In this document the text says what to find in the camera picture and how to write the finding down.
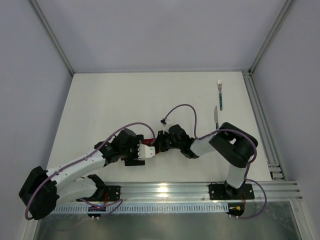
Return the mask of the knife with teal handle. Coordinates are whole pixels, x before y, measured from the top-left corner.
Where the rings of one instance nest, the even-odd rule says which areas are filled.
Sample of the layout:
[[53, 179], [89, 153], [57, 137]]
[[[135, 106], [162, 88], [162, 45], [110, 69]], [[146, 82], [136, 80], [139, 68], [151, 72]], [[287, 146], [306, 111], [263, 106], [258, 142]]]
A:
[[219, 129], [219, 116], [218, 116], [218, 106], [217, 105], [214, 108], [213, 117], [214, 117], [214, 122], [215, 122], [215, 129], [218, 130]]

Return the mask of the fork with teal handle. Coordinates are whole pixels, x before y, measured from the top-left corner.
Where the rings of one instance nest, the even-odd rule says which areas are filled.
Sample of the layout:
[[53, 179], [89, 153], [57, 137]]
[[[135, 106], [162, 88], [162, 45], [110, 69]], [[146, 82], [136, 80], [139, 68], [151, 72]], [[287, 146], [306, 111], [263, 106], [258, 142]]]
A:
[[219, 79], [217, 81], [217, 89], [219, 93], [219, 109], [223, 110], [223, 97], [222, 97], [222, 81]]

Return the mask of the dark red cloth napkin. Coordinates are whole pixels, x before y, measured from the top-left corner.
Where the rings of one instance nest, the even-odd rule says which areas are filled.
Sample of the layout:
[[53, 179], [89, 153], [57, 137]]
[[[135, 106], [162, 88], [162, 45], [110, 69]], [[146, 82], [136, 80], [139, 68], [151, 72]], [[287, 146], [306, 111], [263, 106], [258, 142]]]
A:
[[125, 145], [125, 153], [124, 153], [123, 156], [120, 157], [120, 159], [122, 161], [125, 161], [125, 160], [127, 160], [127, 161], [128, 160], [142, 161], [142, 160], [148, 159], [148, 158], [145, 158], [145, 159], [139, 159], [138, 158], [138, 147], [139, 147], [140, 144], [144, 144], [144, 145], [155, 147], [154, 146], [154, 141], [155, 140], [153, 138], [150, 138], [150, 139], [138, 139], [138, 138], [135, 138], [133, 140], [130, 140], [128, 142], [128, 144]]

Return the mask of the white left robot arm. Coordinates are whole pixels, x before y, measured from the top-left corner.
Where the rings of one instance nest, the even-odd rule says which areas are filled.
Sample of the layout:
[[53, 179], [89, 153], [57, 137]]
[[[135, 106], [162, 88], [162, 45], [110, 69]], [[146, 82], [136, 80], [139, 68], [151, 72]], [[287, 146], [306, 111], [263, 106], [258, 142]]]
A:
[[35, 167], [18, 193], [26, 206], [24, 217], [41, 220], [63, 203], [104, 200], [106, 185], [91, 172], [121, 158], [137, 159], [143, 140], [142, 134], [124, 128], [111, 142], [98, 142], [78, 159], [50, 169]]

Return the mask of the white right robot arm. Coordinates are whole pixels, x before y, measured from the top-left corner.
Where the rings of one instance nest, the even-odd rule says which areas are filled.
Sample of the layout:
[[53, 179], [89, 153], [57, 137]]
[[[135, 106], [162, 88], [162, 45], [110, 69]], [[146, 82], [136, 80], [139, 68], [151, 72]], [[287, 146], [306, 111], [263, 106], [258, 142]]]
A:
[[229, 163], [224, 191], [230, 199], [235, 199], [243, 193], [250, 160], [257, 157], [258, 141], [229, 122], [200, 138], [190, 137], [180, 125], [175, 124], [168, 130], [159, 131], [152, 146], [157, 154], [178, 149], [188, 159], [218, 152]]

